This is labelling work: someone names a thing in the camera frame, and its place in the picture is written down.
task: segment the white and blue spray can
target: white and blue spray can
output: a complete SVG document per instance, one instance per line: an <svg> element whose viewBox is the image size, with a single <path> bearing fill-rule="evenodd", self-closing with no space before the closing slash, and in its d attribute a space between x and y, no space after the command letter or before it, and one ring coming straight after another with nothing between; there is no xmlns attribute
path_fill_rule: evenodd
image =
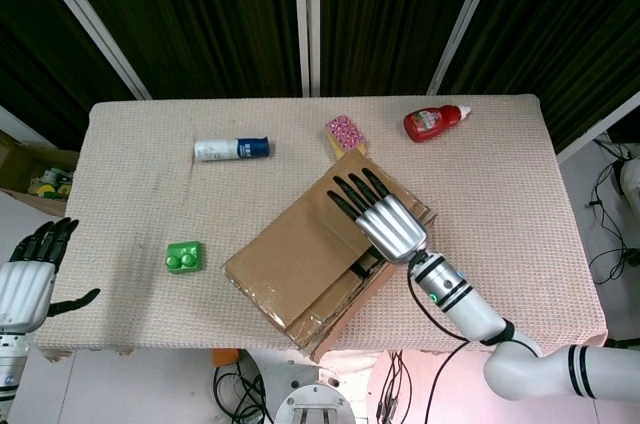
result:
<svg viewBox="0 0 640 424"><path fill-rule="evenodd" d="M196 141L193 153L198 161L254 159L269 155L269 139L207 139Z"/></svg>

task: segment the black curtain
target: black curtain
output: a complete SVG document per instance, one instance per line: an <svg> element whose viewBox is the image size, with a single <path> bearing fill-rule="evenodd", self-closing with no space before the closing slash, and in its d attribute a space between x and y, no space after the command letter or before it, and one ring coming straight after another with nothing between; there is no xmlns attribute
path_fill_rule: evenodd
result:
<svg viewBox="0 0 640 424"><path fill-rule="evenodd" d="M640 0L481 0L440 94L534 93L556 151L640 89Z"/></svg>
<svg viewBox="0 0 640 424"><path fill-rule="evenodd" d="M0 105L79 149L91 106L133 96L62 0L0 0Z"/></svg>
<svg viewBox="0 0 640 424"><path fill-rule="evenodd" d="M299 96L295 0L89 0L154 99Z"/></svg>
<svg viewBox="0 0 640 424"><path fill-rule="evenodd" d="M424 94L464 0L321 0L323 96Z"/></svg>

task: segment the white bottle cap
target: white bottle cap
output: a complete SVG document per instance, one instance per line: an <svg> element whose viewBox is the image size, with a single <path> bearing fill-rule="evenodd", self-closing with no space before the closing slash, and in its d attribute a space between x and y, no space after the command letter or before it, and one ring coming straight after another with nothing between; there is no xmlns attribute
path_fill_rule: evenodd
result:
<svg viewBox="0 0 640 424"><path fill-rule="evenodd" d="M471 112L471 108L469 106L465 106L464 104L458 104L456 105L456 107L460 109L460 120L467 117L467 114Z"/></svg>

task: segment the blue can cap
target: blue can cap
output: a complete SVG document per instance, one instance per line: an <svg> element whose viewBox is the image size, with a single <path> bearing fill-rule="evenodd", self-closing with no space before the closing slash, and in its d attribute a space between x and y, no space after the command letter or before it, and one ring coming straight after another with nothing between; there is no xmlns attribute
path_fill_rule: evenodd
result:
<svg viewBox="0 0 640 424"><path fill-rule="evenodd" d="M238 157L251 159L269 155L269 139L238 139Z"/></svg>

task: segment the silver robotic hand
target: silver robotic hand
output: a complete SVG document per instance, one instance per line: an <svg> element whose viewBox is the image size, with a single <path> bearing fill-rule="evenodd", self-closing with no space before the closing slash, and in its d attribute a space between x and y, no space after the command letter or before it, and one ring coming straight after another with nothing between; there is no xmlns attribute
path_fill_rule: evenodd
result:
<svg viewBox="0 0 640 424"><path fill-rule="evenodd" d="M344 179L334 181L353 206L334 191L329 197L387 260L409 265L411 278L466 340L496 345L484 367L496 394L511 400L568 394L640 404L640 352L572 345L540 357L531 338L503 319L442 254L429 250L428 231L380 179L369 169L362 174L377 194L350 174L362 196Z"/></svg>
<svg viewBox="0 0 640 424"><path fill-rule="evenodd" d="M0 423L20 384L30 333L47 317L80 309L100 293L93 289L80 299L51 303L56 274L77 227L78 221L69 218L47 222L23 239L0 266Z"/></svg>

